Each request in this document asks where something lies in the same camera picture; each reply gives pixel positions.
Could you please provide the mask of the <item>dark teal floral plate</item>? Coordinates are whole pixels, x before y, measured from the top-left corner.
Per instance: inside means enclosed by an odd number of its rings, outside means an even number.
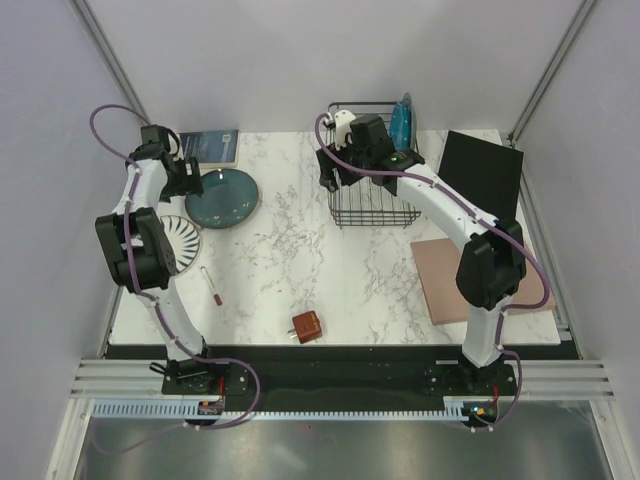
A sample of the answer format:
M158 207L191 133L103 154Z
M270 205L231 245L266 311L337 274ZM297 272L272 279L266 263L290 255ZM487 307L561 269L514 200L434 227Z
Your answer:
M246 220L259 200L256 181L238 169L221 169L201 177L203 193L185 198L190 219L206 229L231 228Z

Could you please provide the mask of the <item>wire dish rack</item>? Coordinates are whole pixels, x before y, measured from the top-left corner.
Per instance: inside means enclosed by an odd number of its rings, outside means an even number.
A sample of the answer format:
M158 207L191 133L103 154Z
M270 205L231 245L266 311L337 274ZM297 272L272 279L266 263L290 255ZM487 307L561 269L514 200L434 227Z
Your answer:
M349 110L356 116L365 114L379 115L386 127L389 127L393 101L335 101L329 104L328 111L335 114L339 110ZM394 197L382 186L375 185L370 178L362 179L350 186L341 183L335 173L338 190L327 194L329 212L340 227L389 227L406 228L421 215L421 212L409 203Z

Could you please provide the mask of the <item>blue polka dot plate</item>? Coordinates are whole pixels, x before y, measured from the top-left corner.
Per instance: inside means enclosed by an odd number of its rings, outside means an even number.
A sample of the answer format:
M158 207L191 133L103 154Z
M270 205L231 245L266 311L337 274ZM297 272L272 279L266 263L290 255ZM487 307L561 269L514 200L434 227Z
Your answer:
M412 144L412 104L408 99L397 102L391 113L389 136L396 150L404 150Z

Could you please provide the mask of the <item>grey-green round plate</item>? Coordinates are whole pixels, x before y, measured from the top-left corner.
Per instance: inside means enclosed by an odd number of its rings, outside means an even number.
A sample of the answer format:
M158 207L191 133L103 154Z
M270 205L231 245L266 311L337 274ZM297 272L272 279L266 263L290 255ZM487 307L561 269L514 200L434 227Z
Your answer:
M417 130L418 130L418 127L417 127L417 113L416 113L415 107L413 106L413 100L412 100L411 94L409 92L406 92L404 94L402 102L408 108L408 112L409 112L410 148L415 152L419 152L419 146L418 146L418 141L417 141Z

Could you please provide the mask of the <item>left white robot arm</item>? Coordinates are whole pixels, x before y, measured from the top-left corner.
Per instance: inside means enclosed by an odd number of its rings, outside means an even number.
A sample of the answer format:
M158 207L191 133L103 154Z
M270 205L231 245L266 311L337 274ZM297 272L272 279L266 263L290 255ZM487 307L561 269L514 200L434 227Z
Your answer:
M157 215L161 202L203 194L198 162L179 157L170 129L141 128L142 144L127 157L127 183L112 213L96 219L96 233L114 282L149 311L166 347L166 364L150 369L163 377L165 395L211 395L219 369L209 363L203 335L190 320L175 285L178 262Z

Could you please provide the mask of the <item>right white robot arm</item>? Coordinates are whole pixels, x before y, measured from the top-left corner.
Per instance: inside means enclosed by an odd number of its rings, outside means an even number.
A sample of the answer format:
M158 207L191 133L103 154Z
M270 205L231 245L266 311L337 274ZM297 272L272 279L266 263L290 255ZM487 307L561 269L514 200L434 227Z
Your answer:
M465 391L483 392L507 355L504 316L526 273L520 224L500 221L448 185L415 150L397 148L377 115L323 113L314 133L333 139L318 142L323 186L335 188L336 167L368 177L418 207L457 247L461 257L455 282L469 307L457 377Z

